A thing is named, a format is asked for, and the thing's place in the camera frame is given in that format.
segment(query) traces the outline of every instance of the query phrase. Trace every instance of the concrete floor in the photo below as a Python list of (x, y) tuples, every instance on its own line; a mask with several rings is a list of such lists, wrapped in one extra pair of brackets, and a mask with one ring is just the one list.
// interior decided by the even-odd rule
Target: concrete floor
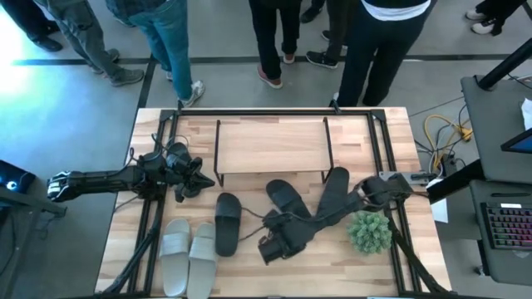
[[(150, 50), (136, 28), (123, 27), (100, 0), (90, 0), (106, 34), (106, 45), (117, 47), (122, 58), (147, 62)], [(439, 1), (410, 55), (422, 61), (406, 61), (393, 83), (385, 106), (405, 106), (417, 140), (428, 145), (422, 130), (424, 119), (440, 114), (455, 120), (464, 105), (460, 78), (485, 74), (501, 55), (513, 52), (530, 37), (532, 22), (520, 8), (498, 37), (473, 34), (463, 12), (476, 0)], [(337, 91), (342, 66), (335, 71), (301, 62), (283, 66), (285, 87), (268, 88), (255, 75), (257, 48), (249, 6), (245, 0), (194, 0), (189, 2), (190, 55), (195, 58), (226, 57), (226, 63), (193, 63), (194, 78), (204, 80), (203, 107), (324, 106)], [(64, 66), (64, 59), (79, 57), (61, 34), (65, 45), (58, 53), (33, 46), (0, 10), (0, 159), (46, 178), (66, 169), (120, 168), (126, 156), (142, 84), (113, 88), (87, 66)], [(319, 36), (328, 28), (322, 13), (302, 25), (298, 54), (326, 47)], [(476, 55), (468, 61), (449, 61), (452, 55)], [(146, 68), (146, 64), (128, 65)], [(531, 73), (530, 62), (514, 75)], [(145, 103), (147, 107), (175, 107), (175, 94), (157, 66)], [(434, 121), (434, 135), (443, 124)], [(457, 156), (466, 163), (477, 157), (475, 143), (460, 143)], [(423, 168), (428, 155), (420, 154)], [(19, 277), (14, 298), (58, 298), (92, 294), (110, 225), (113, 194), (83, 196), (66, 203), (66, 217), (50, 226), (46, 240), (37, 235)], [(438, 224), (453, 289), (464, 295), (530, 298), (532, 287), (498, 284), (478, 277), (472, 268), (480, 264), (474, 241), (457, 240)]]

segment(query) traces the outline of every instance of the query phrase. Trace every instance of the wooden table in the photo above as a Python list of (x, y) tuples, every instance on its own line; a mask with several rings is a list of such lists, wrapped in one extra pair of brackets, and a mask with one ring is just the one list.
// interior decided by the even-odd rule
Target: wooden table
[[(385, 110), (397, 169), (404, 172), (420, 170), (406, 109), (386, 108)], [(161, 109), (139, 111), (131, 139), (131, 146), (135, 148), (136, 154), (145, 154), (153, 150), (150, 134), (156, 132), (160, 111)], [(321, 124), (323, 116), (180, 116), (177, 135), (181, 136), (176, 139), (184, 141), (185, 138), (182, 136), (186, 137), (190, 142), (190, 154), (192, 157), (198, 156), (203, 159), (202, 172), (214, 180), (214, 137), (217, 120), (220, 120), (222, 124), (248, 124), (260, 130), (260, 124)], [(375, 165), (367, 119), (360, 116), (328, 116), (328, 124), (334, 164), (349, 170), (350, 184), (374, 175)], [(382, 135), (379, 132), (380, 130), (377, 130), (381, 157), (386, 162)], [(297, 137), (293, 138), (294, 143), (299, 142)], [(176, 203), (173, 192), (169, 191), (166, 195), (162, 228), (164, 229), (166, 224), (175, 218), (186, 218), (193, 232), (202, 222), (213, 223), (216, 199), (221, 192), (230, 192), (240, 199), (244, 207), (259, 214), (266, 214), (273, 207), (265, 192), (266, 184), (272, 179), (284, 179), (291, 183), (302, 195), (309, 211), (315, 213), (323, 191), (320, 173), (233, 174), (230, 179), (226, 179), (223, 188), (216, 184), (212, 188), (205, 189), (197, 198), (186, 199), (183, 203)], [(125, 202), (133, 195), (127, 192), (119, 193), (116, 204)], [(96, 284), (97, 292), (108, 287), (131, 258), (141, 207), (142, 201), (136, 200), (115, 213)], [(417, 256), (443, 287), (451, 289), (428, 200), (411, 196), (406, 201), (406, 213)], [(390, 253), (364, 256), (354, 251), (346, 234), (346, 225), (349, 220), (349, 217), (346, 217), (336, 226), (325, 228), (316, 234), (314, 240), (303, 252), (288, 260), (271, 262), (269, 266), (264, 265), (257, 249), (257, 242), (266, 233), (265, 231), (241, 242), (234, 256), (219, 259), (216, 283), (211, 296), (365, 297), (396, 295), (397, 288)], [(260, 219), (243, 211), (240, 236), (251, 233), (260, 225)], [(144, 281), (143, 267), (145, 267), (145, 262), (140, 267), (137, 283), (139, 290)], [(401, 267), (407, 289), (411, 289), (408, 266), (402, 252)], [(158, 262), (155, 266), (151, 295), (164, 295)]]

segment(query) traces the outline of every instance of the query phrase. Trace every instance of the sneaker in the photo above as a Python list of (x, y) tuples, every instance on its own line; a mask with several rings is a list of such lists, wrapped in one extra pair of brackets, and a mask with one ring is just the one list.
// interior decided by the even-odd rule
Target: sneaker
[(493, 31), (495, 27), (495, 19), (485, 20), (471, 26), (471, 30), (476, 34), (488, 34)]
[[(331, 40), (331, 32), (329, 30), (323, 30), (322, 37), (324, 40), (329, 42)], [(343, 42), (342, 49), (347, 50), (347, 42)]]
[(129, 28), (133, 28), (133, 27), (136, 27), (135, 25), (133, 25), (131, 22), (127, 21), (127, 20), (122, 20), (118, 17), (115, 17), (115, 20), (117, 20), (120, 24), (126, 26), (126, 27), (129, 27)]
[(331, 70), (334, 70), (338, 67), (338, 61), (327, 57), (325, 52), (308, 51), (307, 60), (315, 66), (323, 66)]
[(203, 94), (205, 93), (205, 84), (202, 82), (202, 80), (198, 80), (194, 83), (192, 83), (192, 96), (188, 100), (181, 100), (181, 103), (183, 103), (183, 107), (187, 108), (190, 107), (196, 102)]
[(59, 42), (52, 40), (50, 37), (39, 37), (37, 40), (33, 41), (33, 43), (35, 46), (49, 52), (60, 51), (63, 48)]
[(283, 82), (281, 81), (281, 78), (271, 80), (268, 79), (268, 76), (266, 76), (266, 73), (264, 73), (263, 68), (261, 66), (257, 67), (257, 73), (259, 74), (260, 80), (268, 83), (268, 85), (274, 89), (281, 89), (283, 87)]
[(473, 8), (471, 10), (468, 10), (465, 13), (465, 17), (472, 21), (480, 21), (487, 18), (487, 16), (484, 13), (476, 12), (476, 8)]
[[(118, 60), (118, 57), (120, 57), (120, 53), (116, 49), (107, 50), (107, 54), (109, 54), (109, 56), (111, 57), (111, 61), (113, 62), (116, 62)], [(91, 66), (91, 70), (97, 75), (103, 74), (103, 70), (101, 70), (98, 66)]]
[(136, 83), (144, 78), (144, 71), (142, 70), (127, 70), (121, 69), (118, 74), (111, 78), (111, 84), (114, 87), (124, 86), (126, 84)]
[(284, 54), (283, 62), (286, 64), (293, 64), (296, 61), (296, 56), (294, 54)]
[(301, 23), (306, 24), (308, 22), (312, 22), (318, 16), (318, 14), (322, 12), (322, 10), (323, 8), (310, 7), (301, 15)]

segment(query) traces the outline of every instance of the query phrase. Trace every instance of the succulent plant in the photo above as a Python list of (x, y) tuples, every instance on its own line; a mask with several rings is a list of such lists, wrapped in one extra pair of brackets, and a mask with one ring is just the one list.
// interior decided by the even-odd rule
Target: succulent plant
[(351, 244), (366, 254), (380, 253), (392, 245), (392, 232), (388, 229), (388, 218), (381, 213), (359, 211), (353, 214), (347, 226)]

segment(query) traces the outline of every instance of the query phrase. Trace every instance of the rgb keyboard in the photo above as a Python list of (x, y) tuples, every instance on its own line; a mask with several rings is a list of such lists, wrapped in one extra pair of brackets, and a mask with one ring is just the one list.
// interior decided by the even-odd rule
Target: rgb keyboard
[(532, 204), (483, 203), (482, 212), (492, 248), (532, 250)]

